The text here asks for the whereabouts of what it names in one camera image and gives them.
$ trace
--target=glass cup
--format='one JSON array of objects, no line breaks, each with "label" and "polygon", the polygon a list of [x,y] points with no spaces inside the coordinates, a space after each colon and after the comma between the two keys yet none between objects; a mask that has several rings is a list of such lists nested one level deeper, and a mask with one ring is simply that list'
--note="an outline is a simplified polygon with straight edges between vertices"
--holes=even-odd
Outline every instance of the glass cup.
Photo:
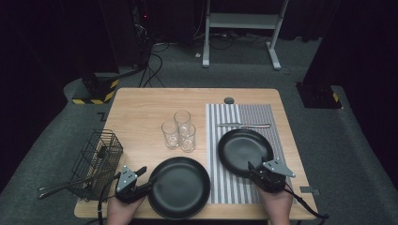
[{"label": "glass cup", "polygon": [[166,146],[170,149],[179,147],[178,128],[174,120],[168,120],[161,125]]},{"label": "glass cup", "polygon": [[176,112],[175,121],[178,128],[182,125],[188,125],[191,122],[190,112],[184,110]]},{"label": "glass cup", "polygon": [[184,152],[191,152],[195,149],[196,127],[189,123],[178,128],[179,146]]}]

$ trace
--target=black wire rack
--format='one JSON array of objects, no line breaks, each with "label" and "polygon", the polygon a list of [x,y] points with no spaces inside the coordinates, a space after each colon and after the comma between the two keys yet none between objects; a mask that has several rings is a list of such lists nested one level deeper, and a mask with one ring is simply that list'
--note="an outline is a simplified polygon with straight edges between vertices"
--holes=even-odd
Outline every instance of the black wire rack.
[{"label": "black wire rack", "polygon": [[[114,177],[122,154],[123,147],[111,130],[95,130],[76,158],[70,180],[93,179],[68,187],[72,196],[76,195],[85,201],[97,201],[105,184]],[[104,193],[109,193],[110,187],[106,187]]]}]

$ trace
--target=metal stand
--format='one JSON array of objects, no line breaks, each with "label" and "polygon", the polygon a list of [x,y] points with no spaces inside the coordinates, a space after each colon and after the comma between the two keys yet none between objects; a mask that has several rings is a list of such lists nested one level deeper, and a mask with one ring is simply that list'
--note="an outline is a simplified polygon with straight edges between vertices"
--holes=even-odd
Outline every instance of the metal stand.
[{"label": "metal stand", "polygon": [[267,42],[267,49],[275,70],[280,70],[278,56],[275,52],[275,44],[281,30],[284,13],[286,12],[289,0],[283,0],[281,12],[278,15],[259,14],[236,14],[236,13],[210,13],[210,0],[207,1],[206,35],[203,49],[203,67],[210,66],[209,30],[210,27],[223,28],[249,28],[274,30],[272,41]]}]

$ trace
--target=striped mat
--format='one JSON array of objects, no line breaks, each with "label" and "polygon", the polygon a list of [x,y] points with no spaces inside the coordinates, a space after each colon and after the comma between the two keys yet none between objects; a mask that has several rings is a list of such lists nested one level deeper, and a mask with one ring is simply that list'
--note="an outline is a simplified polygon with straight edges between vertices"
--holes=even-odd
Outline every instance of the striped mat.
[{"label": "striped mat", "polygon": [[210,175],[209,203],[260,203],[252,181],[227,171],[217,155],[223,134],[236,127],[218,127],[220,123],[271,124],[271,128],[251,128],[267,138],[274,157],[284,163],[283,149],[270,105],[207,104],[207,172]]}]

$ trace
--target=gray carpet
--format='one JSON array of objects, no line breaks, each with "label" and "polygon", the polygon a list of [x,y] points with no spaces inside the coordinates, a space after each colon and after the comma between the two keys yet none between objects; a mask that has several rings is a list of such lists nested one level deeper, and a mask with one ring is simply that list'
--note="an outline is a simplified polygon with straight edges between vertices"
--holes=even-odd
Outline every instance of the gray carpet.
[{"label": "gray carpet", "polygon": [[[320,213],[328,213],[327,224],[398,224],[398,193],[383,171],[350,110],[344,89],[333,86],[342,101],[341,110],[303,107],[295,82],[301,82],[319,41],[303,43],[279,40],[276,51],[284,67],[273,70],[264,42],[242,39],[226,50],[210,49],[210,67],[202,68],[202,47],[172,44],[155,46],[162,59],[158,78],[147,87],[274,88],[295,137],[310,185],[319,190],[315,201]],[[225,41],[212,41],[217,48]],[[161,61],[151,56],[156,71]],[[137,87],[141,74],[120,78],[120,87]],[[69,104],[47,126],[0,196],[0,224],[85,224],[91,219],[74,216],[76,198],[63,190],[39,201],[37,188],[68,180],[75,158],[94,129],[101,129],[99,113],[104,105],[75,105],[70,102],[80,80],[65,87]],[[134,224],[202,224],[204,221],[170,222],[135,220]],[[303,221],[317,224],[319,220]],[[217,221],[217,224],[265,224],[263,221]]]}]

